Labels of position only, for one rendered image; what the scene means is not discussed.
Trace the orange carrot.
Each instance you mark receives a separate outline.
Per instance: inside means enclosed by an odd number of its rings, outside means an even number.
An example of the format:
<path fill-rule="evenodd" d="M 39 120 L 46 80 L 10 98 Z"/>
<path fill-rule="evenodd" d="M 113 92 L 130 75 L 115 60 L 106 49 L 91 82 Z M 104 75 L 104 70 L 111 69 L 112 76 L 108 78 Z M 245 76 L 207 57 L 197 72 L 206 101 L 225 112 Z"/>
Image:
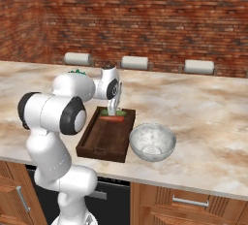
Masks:
<path fill-rule="evenodd" d="M 124 116 L 118 116 L 118 115 L 108 115 L 108 116 L 100 116 L 101 120 L 109 121 L 109 122 L 123 122 Z"/>

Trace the grey speckled bowl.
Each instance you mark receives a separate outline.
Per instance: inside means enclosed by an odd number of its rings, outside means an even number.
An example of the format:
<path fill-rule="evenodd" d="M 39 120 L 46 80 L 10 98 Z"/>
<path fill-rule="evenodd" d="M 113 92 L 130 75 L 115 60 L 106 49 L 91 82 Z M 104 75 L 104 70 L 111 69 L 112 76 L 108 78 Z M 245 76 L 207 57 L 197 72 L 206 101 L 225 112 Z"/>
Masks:
<path fill-rule="evenodd" d="M 148 162 L 165 160 L 176 146 L 176 136 L 172 130 L 158 123 L 143 123 L 135 127 L 129 141 L 135 155 Z"/>

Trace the black dishwasher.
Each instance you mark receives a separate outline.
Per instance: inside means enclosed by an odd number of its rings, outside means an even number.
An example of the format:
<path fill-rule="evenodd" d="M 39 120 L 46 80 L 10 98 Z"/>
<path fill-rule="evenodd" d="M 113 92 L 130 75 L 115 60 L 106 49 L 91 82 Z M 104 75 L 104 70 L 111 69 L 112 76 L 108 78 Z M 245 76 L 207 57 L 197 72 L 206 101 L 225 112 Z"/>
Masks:
<path fill-rule="evenodd" d="M 34 181 L 36 167 L 27 165 L 36 194 L 44 212 L 47 225 L 59 214 L 58 193 L 38 186 Z M 98 177 L 95 191 L 106 192 L 106 200 L 85 197 L 88 209 L 96 217 L 99 225 L 130 225 L 130 182 L 108 177 Z"/>

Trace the white cushioned stool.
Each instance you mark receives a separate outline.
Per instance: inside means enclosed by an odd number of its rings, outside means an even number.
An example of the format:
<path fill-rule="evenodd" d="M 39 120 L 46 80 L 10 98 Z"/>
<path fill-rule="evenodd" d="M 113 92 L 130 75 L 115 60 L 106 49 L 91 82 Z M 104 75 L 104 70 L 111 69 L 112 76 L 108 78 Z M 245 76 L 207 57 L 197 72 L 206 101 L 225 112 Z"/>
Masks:
<path fill-rule="evenodd" d="M 153 63 L 147 57 L 140 56 L 123 56 L 117 66 L 119 69 L 153 70 Z"/>
<path fill-rule="evenodd" d="M 216 76 L 218 67 L 212 61 L 190 60 L 187 59 L 178 66 L 178 73 L 212 75 Z"/>
<path fill-rule="evenodd" d="M 94 61 L 89 53 L 66 52 L 64 62 L 69 65 L 92 66 Z"/>

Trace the wooden cupboard door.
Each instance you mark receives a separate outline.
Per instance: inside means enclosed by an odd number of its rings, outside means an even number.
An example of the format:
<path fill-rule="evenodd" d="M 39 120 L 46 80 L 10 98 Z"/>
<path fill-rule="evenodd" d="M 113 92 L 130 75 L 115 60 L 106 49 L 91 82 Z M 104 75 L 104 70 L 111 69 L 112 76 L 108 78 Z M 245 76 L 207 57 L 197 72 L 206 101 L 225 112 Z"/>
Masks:
<path fill-rule="evenodd" d="M 236 225 L 229 221 L 197 221 L 195 219 L 179 218 L 176 216 L 163 215 L 159 213 L 151 214 L 151 225 Z"/>
<path fill-rule="evenodd" d="M 16 192 L 31 210 L 26 212 Z M 30 176 L 23 164 L 0 160 L 0 225 L 47 225 Z"/>

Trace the dark brown wooden tray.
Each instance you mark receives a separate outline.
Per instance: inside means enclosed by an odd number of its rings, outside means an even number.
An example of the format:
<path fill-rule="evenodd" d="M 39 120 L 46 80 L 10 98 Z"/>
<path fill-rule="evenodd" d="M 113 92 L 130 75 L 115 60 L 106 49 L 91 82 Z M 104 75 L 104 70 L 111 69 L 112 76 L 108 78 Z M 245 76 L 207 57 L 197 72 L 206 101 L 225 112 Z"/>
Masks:
<path fill-rule="evenodd" d="M 77 156 L 124 163 L 133 130 L 136 111 L 123 109 L 123 122 L 100 118 L 104 107 L 97 107 L 76 146 Z"/>

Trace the green cucumber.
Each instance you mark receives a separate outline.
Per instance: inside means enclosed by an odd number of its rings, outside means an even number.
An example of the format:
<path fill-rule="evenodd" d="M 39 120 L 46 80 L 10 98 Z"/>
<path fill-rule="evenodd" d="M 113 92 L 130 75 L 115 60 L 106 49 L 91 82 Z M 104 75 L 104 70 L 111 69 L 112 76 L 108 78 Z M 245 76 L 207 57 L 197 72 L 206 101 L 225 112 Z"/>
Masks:
<path fill-rule="evenodd" d="M 126 114 L 127 113 L 125 111 L 117 110 L 116 113 L 115 113 L 115 116 L 126 116 Z M 100 115 L 101 116 L 110 116 L 110 114 L 109 114 L 107 109 L 101 110 Z"/>

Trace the wooden drawer front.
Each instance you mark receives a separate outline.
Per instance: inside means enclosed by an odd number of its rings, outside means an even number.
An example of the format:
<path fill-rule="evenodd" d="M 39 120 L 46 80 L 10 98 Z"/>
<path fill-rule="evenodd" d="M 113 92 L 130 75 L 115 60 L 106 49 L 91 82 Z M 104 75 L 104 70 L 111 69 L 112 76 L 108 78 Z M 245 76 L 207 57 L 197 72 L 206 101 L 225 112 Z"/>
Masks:
<path fill-rule="evenodd" d="M 230 221 L 237 221 L 245 208 L 246 202 L 220 196 L 201 194 L 185 190 L 141 184 L 140 203 L 148 207 L 177 209 L 180 211 L 198 212 L 214 215 Z M 180 204 L 172 201 L 172 195 L 178 198 L 209 202 L 208 208 Z"/>

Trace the green leafy vegetable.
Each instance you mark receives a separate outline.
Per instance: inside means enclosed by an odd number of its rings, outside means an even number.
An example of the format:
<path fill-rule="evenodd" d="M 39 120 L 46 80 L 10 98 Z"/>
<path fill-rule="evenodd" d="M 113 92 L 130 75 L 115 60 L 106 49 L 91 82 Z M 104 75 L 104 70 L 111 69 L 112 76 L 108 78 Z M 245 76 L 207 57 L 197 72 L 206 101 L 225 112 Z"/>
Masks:
<path fill-rule="evenodd" d="M 76 69 L 75 71 L 72 70 L 72 71 L 69 71 L 68 73 L 82 74 L 86 76 L 86 73 L 82 72 L 80 69 Z"/>

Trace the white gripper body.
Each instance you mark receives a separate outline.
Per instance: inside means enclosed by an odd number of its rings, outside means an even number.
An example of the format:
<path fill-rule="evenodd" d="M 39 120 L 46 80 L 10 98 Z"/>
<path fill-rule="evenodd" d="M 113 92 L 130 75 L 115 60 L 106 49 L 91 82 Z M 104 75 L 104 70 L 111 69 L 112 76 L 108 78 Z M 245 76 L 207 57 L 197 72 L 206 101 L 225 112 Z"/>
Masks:
<path fill-rule="evenodd" d="M 116 115 L 116 111 L 118 110 L 119 101 L 115 98 L 108 101 L 108 114 Z"/>

